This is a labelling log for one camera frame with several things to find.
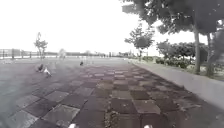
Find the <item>paving tile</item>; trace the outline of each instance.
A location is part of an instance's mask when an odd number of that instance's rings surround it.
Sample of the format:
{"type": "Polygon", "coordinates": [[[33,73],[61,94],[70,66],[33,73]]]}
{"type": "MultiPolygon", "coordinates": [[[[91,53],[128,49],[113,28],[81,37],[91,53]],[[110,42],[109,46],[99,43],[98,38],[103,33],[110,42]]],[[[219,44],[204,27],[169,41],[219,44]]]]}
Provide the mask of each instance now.
{"type": "Polygon", "coordinates": [[[142,115],[141,118],[142,118],[141,124],[143,127],[148,125],[151,126],[152,128],[171,128],[168,119],[164,115],[151,113],[151,114],[144,114],[142,115]]]}
{"type": "Polygon", "coordinates": [[[156,88],[156,86],[147,86],[147,85],[143,85],[143,87],[145,88],[145,90],[149,91],[149,92],[158,92],[159,89],[156,88]]]}
{"type": "Polygon", "coordinates": [[[115,78],[124,78],[124,75],[114,75],[115,78]]]}
{"type": "Polygon", "coordinates": [[[157,89],[159,89],[160,91],[170,91],[171,89],[169,89],[168,87],[165,86],[156,86],[157,89]]]}
{"type": "Polygon", "coordinates": [[[75,123],[79,128],[105,128],[104,112],[81,110],[72,123],[75,123]]]}
{"type": "Polygon", "coordinates": [[[29,128],[60,128],[60,127],[53,123],[39,119],[34,124],[32,124],[29,128]]]}
{"type": "Polygon", "coordinates": [[[82,108],[83,105],[86,103],[86,101],[87,101],[86,97],[78,94],[72,94],[67,96],[64,100],[62,100],[61,104],[75,108],[82,108]]]}
{"type": "Polygon", "coordinates": [[[113,84],[106,83],[106,82],[101,82],[101,83],[97,84],[96,86],[99,89],[109,89],[109,90],[111,90],[111,89],[114,88],[113,84]]]}
{"type": "Polygon", "coordinates": [[[135,114],[120,114],[117,128],[140,128],[140,117],[135,114]]]}
{"type": "Polygon", "coordinates": [[[45,98],[50,101],[60,102],[68,95],[69,95],[69,93],[67,93],[67,92],[54,91],[51,94],[45,96],[45,98]]]}
{"type": "Polygon", "coordinates": [[[84,82],[81,86],[82,87],[86,87],[86,88],[96,88],[96,83],[93,83],[93,82],[84,82]]]}
{"type": "Polygon", "coordinates": [[[186,113],[182,111],[167,112],[164,113],[164,115],[166,115],[170,126],[173,126],[173,128],[181,128],[182,127],[181,125],[183,125],[182,122],[184,122],[187,119],[186,113]]]}
{"type": "Polygon", "coordinates": [[[135,79],[144,79],[143,76],[134,76],[135,79]]]}
{"type": "Polygon", "coordinates": [[[103,77],[104,74],[94,74],[94,76],[96,76],[96,77],[103,77]]]}
{"type": "Polygon", "coordinates": [[[134,100],[133,101],[138,113],[156,113],[160,114],[160,108],[153,100],[134,100]]]}
{"type": "Polygon", "coordinates": [[[118,98],[118,99],[132,99],[131,94],[129,91],[112,91],[111,94],[112,98],[118,98]]]}
{"type": "Polygon", "coordinates": [[[128,86],[129,90],[131,91],[145,91],[145,88],[141,87],[141,86],[128,86]]]}
{"type": "Polygon", "coordinates": [[[81,84],[83,84],[83,82],[78,80],[73,80],[72,82],[69,83],[69,85],[71,86],[80,86],[81,84]]]}
{"type": "Polygon", "coordinates": [[[119,91],[128,91],[128,86],[127,85],[114,85],[115,90],[119,91]]]}
{"type": "Polygon", "coordinates": [[[79,109],[77,108],[59,104],[48,112],[43,119],[62,127],[68,127],[78,112],[79,109]]]}
{"type": "Polygon", "coordinates": [[[84,109],[106,111],[109,107],[109,100],[90,97],[84,105],[84,109]]]}
{"type": "Polygon", "coordinates": [[[67,93],[73,93],[79,86],[71,86],[71,85],[66,85],[61,88],[59,88],[57,91],[61,92],[67,92],[67,93]]]}
{"type": "Polygon", "coordinates": [[[25,108],[39,99],[39,97],[36,97],[34,95],[24,96],[16,101],[16,105],[18,105],[20,108],[25,108]]]}
{"type": "Polygon", "coordinates": [[[148,80],[148,81],[139,81],[140,86],[153,86],[154,85],[154,80],[148,80]]]}
{"type": "Polygon", "coordinates": [[[128,85],[128,81],[126,81],[126,80],[114,80],[113,84],[128,85]]]}
{"type": "Polygon", "coordinates": [[[156,100],[155,104],[162,112],[177,111],[179,109],[178,105],[172,99],[156,100]]]}
{"type": "Polygon", "coordinates": [[[7,119],[10,128],[29,128],[38,118],[21,110],[7,119]]]}
{"type": "Polygon", "coordinates": [[[91,82],[91,83],[98,83],[101,79],[89,79],[87,80],[88,82],[91,82]]]}
{"type": "Polygon", "coordinates": [[[94,89],[92,88],[84,88],[84,87],[79,87],[77,88],[74,93],[75,94],[79,94],[79,95],[83,95],[83,96],[90,96],[91,93],[93,92],[94,89]]]}
{"type": "Polygon", "coordinates": [[[111,100],[111,109],[122,114],[136,114],[137,111],[131,100],[116,99],[111,100]]]}
{"type": "Polygon", "coordinates": [[[105,89],[94,89],[91,96],[97,97],[97,98],[109,98],[111,95],[111,90],[105,90],[105,89]]]}
{"type": "Polygon", "coordinates": [[[148,92],[148,95],[153,100],[161,100],[161,99],[168,99],[169,97],[163,92],[148,92]]]}
{"type": "Polygon", "coordinates": [[[130,91],[134,100],[149,100],[149,95],[146,91],[130,91]]]}
{"type": "Polygon", "coordinates": [[[42,117],[47,114],[52,108],[57,105],[56,102],[52,102],[46,99],[41,99],[32,105],[25,108],[25,111],[31,113],[36,117],[42,117]]]}

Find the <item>pigeon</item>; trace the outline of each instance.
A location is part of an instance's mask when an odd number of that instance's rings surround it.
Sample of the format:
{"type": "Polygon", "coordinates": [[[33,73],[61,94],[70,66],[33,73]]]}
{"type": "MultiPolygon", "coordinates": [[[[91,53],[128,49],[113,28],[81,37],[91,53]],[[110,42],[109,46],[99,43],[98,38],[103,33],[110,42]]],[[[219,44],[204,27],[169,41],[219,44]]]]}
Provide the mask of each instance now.
{"type": "Polygon", "coordinates": [[[80,62],[80,66],[83,66],[83,61],[80,62]]]}
{"type": "Polygon", "coordinates": [[[47,77],[51,77],[51,73],[47,68],[44,69],[44,73],[47,75],[47,77]]]}
{"type": "Polygon", "coordinates": [[[44,65],[41,64],[39,67],[37,67],[37,72],[41,72],[44,68],[44,65]]]}

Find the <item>tree trunk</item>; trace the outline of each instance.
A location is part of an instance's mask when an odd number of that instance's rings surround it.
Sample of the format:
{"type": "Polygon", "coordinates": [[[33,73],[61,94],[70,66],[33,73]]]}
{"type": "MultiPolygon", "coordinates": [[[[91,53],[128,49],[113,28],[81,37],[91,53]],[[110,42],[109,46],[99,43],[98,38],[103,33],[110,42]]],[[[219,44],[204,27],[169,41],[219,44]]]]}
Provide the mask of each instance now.
{"type": "Polygon", "coordinates": [[[212,56],[212,44],[211,44],[211,36],[210,34],[207,34],[207,40],[208,40],[208,57],[207,57],[207,66],[206,66],[206,76],[211,77],[214,73],[214,66],[211,61],[212,56]]]}
{"type": "Polygon", "coordinates": [[[195,38],[195,74],[200,73],[200,47],[199,47],[199,32],[194,25],[194,38],[195,38]]]}

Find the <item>gray tile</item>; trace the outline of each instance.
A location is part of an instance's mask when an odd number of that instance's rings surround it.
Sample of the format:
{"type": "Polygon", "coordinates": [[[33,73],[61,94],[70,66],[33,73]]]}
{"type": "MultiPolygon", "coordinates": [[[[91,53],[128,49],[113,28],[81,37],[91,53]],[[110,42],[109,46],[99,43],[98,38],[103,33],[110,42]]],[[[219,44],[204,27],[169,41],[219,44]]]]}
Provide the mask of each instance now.
{"type": "Polygon", "coordinates": [[[49,101],[47,99],[41,99],[30,106],[25,108],[25,111],[36,117],[42,117],[46,115],[52,108],[57,105],[56,102],[49,101]]]}
{"type": "Polygon", "coordinates": [[[36,102],[39,100],[39,97],[33,96],[33,95],[28,95],[20,98],[19,100],[16,101],[16,105],[18,105],[20,108],[25,108],[28,105],[36,102]]]}
{"type": "Polygon", "coordinates": [[[10,128],[29,128],[38,118],[25,112],[19,111],[6,122],[10,128]]]}
{"type": "Polygon", "coordinates": [[[84,105],[84,109],[106,111],[109,107],[109,100],[91,97],[84,105]]]}
{"type": "Polygon", "coordinates": [[[159,92],[159,91],[154,91],[154,92],[147,92],[149,97],[151,97],[151,99],[153,100],[161,100],[161,99],[168,99],[169,97],[163,93],[163,92],[159,92]]]}
{"type": "Polygon", "coordinates": [[[141,86],[128,86],[131,91],[144,91],[145,89],[141,86]]]}
{"type": "Polygon", "coordinates": [[[138,113],[156,113],[160,114],[160,108],[153,100],[134,100],[135,108],[138,113]]]}
{"type": "Polygon", "coordinates": [[[103,83],[97,84],[96,87],[99,89],[110,89],[111,90],[114,88],[114,85],[110,84],[110,83],[103,82],[103,83]]]}
{"type": "Polygon", "coordinates": [[[60,102],[68,95],[69,95],[69,93],[66,93],[66,92],[54,91],[51,94],[45,96],[45,98],[50,101],[60,102]]]}
{"type": "Polygon", "coordinates": [[[57,124],[62,127],[68,127],[72,119],[77,115],[79,109],[58,105],[43,117],[44,120],[57,124]]]}
{"type": "Polygon", "coordinates": [[[92,94],[94,89],[92,88],[84,88],[84,87],[79,87],[75,90],[75,94],[83,95],[83,96],[90,96],[92,94]]]}
{"type": "Polygon", "coordinates": [[[72,94],[67,96],[64,100],[62,100],[61,104],[75,108],[82,108],[82,106],[86,103],[86,101],[87,101],[86,97],[78,94],[72,94]]]}
{"type": "Polygon", "coordinates": [[[129,91],[112,91],[111,94],[112,98],[118,98],[118,99],[132,99],[131,94],[129,91]]]}
{"type": "Polygon", "coordinates": [[[83,82],[77,80],[73,80],[71,83],[69,83],[71,86],[80,86],[81,84],[83,84],[83,82]]]}
{"type": "Polygon", "coordinates": [[[113,83],[117,84],[117,85],[128,85],[128,81],[127,80],[114,80],[113,83]]]}
{"type": "Polygon", "coordinates": [[[72,123],[79,128],[105,128],[104,112],[82,109],[72,123]]]}
{"type": "Polygon", "coordinates": [[[111,109],[121,114],[136,114],[137,111],[131,100],[116,99],[111,100],[111,109]]]}
{"type": "Polygon", "coordinates": [[[140,82],[139,82],[139,85],[140,85],[140,86],[144,86],[144,85],[146,85],[146,86],[153,86],[154,83],[155,83],[154,80],[140,81],[140,82]]]}
{"type": "Polygon", "coordinates": [[[60,127],[53,123],[39,119],[34,124],[32,124],[29,128],[60,128],[60,127]]]}
{"type": "Polygon", "coordinates": [[[140,128],[140,117],[135,114],[118,115],[117,128],[140,128]]]}

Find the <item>shrub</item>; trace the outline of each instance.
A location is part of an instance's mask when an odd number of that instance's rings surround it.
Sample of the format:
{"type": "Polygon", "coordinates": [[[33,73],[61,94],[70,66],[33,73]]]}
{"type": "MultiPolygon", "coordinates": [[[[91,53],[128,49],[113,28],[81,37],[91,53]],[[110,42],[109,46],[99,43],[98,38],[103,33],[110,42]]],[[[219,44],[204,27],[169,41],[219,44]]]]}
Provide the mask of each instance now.
{"type": "Polygon", "coordinates": [[[146,61],[153,61],[153,57],[151,56],[144,56],[142,59],[146,61]]]}

